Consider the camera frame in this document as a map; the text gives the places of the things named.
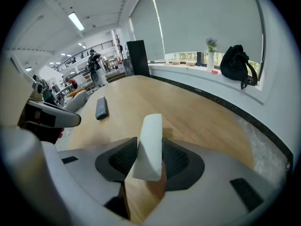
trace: curved desk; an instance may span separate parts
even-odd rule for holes
[[[109,117],[96,120],[97,100],[105,96]],[[143,76],[131,76],[97,90],[82,110],[69,149],[99,146],[140,135],[146,115],[161,113],[163,137],[227,153],[253,169],[251,145],[231,112],[190,91]],[[126,178],[131,221],[143,222],[164,196],[164,179],[146,182]]]

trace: white window sill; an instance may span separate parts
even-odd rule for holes
[[[240,89],[240,82],[233,81],[221,74],[220,70],[216,70],[218,73],[213,74],[211,71],[207,71],[206,67],[202,66],[187,66],[187,65],[167,65],[167,64],[149,64],[150,73],[154,71],[155,74],[158,74],[159,71],[171,72],[171,73],[182,73],[194,77],[199,77],[208,81],[215,83],[223,84],[224,86],[235,89],[243,94],[252,97],[259,103],[265,103],[268,97],[268,91],[262,91],[261,85],[257,86],[247,86],[245,89]]]

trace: flower vase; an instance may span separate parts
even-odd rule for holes
[[[214,52],[208,52],[207,70],[212,71],[214,69]]]

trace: ceiling light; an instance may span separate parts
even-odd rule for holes
[[[68,17],[71,19],[71,21],[74,23],[74,25],[79,29],[79,31],[82,31],[85,29],[74,12],[69,14]]]

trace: roller blind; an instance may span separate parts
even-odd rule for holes
[[[140,0],[131,15],[136,40],[144,40],[148,60],[164,59],[162,38],[153,0]]]
[[[217,52],[241,44],[260,63],[261,21],[255,0],[155,0],[165,53],[204,51],[206,38],[217,39]]]

